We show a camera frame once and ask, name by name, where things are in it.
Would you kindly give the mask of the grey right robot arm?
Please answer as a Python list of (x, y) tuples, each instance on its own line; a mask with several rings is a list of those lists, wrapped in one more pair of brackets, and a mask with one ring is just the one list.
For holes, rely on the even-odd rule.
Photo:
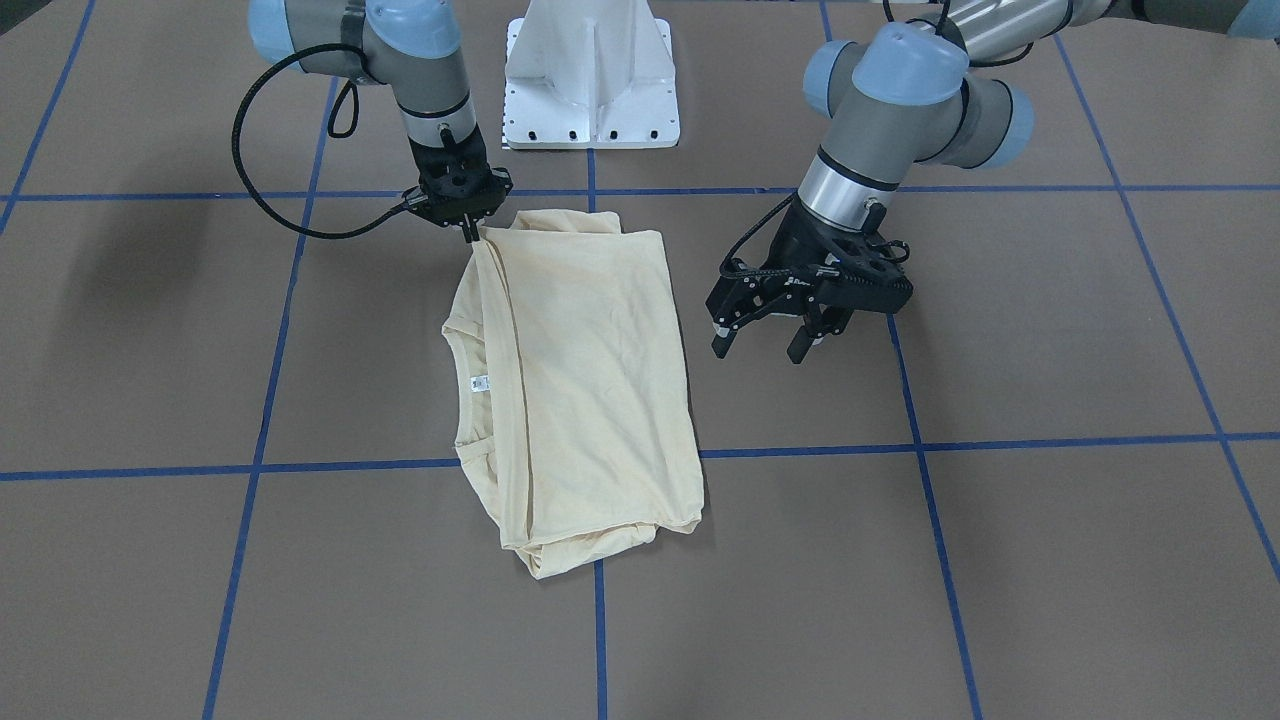
[(361, 87), (389, 87), (419, 170), (390, 214), (411, 213), (460, 228), (470, 243), (479, 240), (480, 222), (500, 208), (513, 182), (489, 163), (451, 3), (252, 1), (247, 24), (269, 67), (238, 106), (230, 150), (246, 192), (269, 217), (284, 222), (250, 179), (241, 136), (257, 94), (292, 69), (344, 81), (328, 117), (332, 138), (349, 136), (334, 124), (344, 102), (358, 102)]

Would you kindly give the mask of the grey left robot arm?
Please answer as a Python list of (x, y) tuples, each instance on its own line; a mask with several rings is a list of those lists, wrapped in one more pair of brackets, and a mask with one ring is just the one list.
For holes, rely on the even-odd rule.
[(768, 213), (778, 227), (751, 265), (732, 247), (707, 310), (717, 357), (765, 316), (795, 316), (791, 363), (855, 313), (892, 315), (913, 296), (910, 249), (881, 234), (909, 169), (989, 169), (1015, 159), (1036, 124), (1019, 88), (975, 76), (1070, 27), (1110, 18), (1238, 38), (1277, 37), (1275, 1), (943, 1), (887, 19), (869, 44), (831, 41), (806, 65), (804, 94), (829, 120), (800, 186)]

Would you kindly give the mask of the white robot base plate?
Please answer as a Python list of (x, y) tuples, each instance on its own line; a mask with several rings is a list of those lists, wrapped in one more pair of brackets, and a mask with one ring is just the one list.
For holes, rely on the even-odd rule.
[(646, 1), (531, 1), (506, 29), (502, 129), (516, 151), (676, 146), (669, 23)]

